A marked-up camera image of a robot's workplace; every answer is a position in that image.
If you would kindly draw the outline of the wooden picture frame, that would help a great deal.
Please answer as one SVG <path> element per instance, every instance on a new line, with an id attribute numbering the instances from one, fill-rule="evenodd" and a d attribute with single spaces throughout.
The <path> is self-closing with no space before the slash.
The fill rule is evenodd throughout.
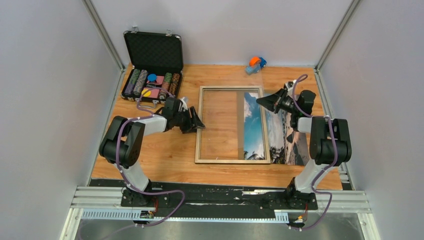
<path id="1" fill-rule="evenodd" d="M 201 86 L 198 116 L 205 129 L 196 133 L 195 163 L 197 164 L 270 164 L 270 154 L 265 160 L 239 160 L 237 135 L 237 91 L 258 93 L 263 88 L 251 86 Z"/>

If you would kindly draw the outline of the clear acrylic sheet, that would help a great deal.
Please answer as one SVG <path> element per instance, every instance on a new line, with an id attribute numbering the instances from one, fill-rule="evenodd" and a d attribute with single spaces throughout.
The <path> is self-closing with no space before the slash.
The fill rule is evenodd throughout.
<path id="1" fill-rule="evenodd" d="M 196 135 L 195 163 L 285 164 L 287 115 L 256 102 L 284 83 L 261 72 L 240 71 L 200 86 L 198 114 L 205 128 Z"/>

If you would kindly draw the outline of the beach landscape photo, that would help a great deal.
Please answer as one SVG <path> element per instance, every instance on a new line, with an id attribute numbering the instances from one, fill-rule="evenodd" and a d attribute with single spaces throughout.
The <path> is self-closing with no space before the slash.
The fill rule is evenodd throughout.
<path id="1" fill-rule="evenodd" d="M 256 103 L 257 92 L 244 92 L 244 160 L 265 160 L 272 164 L 305 166 L 310 160 L 307 136 L 290 127 L 291 114 L 277 114 Z"/>

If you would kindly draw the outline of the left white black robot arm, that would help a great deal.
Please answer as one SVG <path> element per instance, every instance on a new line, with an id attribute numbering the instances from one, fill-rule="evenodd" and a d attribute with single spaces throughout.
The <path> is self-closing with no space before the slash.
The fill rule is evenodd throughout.
<path id="1" fill-rule="evenodd" d="M 139 163 L 143 138 L 174 127 L 189 134 L 206 126 L 185 97 L 168 97 L 163 107 L 148 116 L 114 117 L 100 143 L 99 155 L 117 168 L 127 189 L 135 192 L 135 202 L 142 207 L 149 206 L 155 195 L 149 190 L 151 181 Z"/>

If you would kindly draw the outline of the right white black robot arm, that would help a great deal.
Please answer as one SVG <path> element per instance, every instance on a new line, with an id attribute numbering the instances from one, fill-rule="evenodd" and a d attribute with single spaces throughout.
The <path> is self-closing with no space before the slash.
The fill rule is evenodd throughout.
<path id="1" fill-rule="evenodd" d="M 280 111 L 290 113 L 292 129 L 310 135 L 310 159 L 281 194 L 281 201 L 290 209 L 313 207 L 316 195 L 320 194 L 316 189 L 318 183 L 329 171 L 348 162 L 352 156 L 347 120 L 312 116 L 315 98 L 316 94 L 310 90 L 303 90 L 296 96 L 292 91 L 281 88 L 256 100 L 257 104 L 274 114 Z"/>

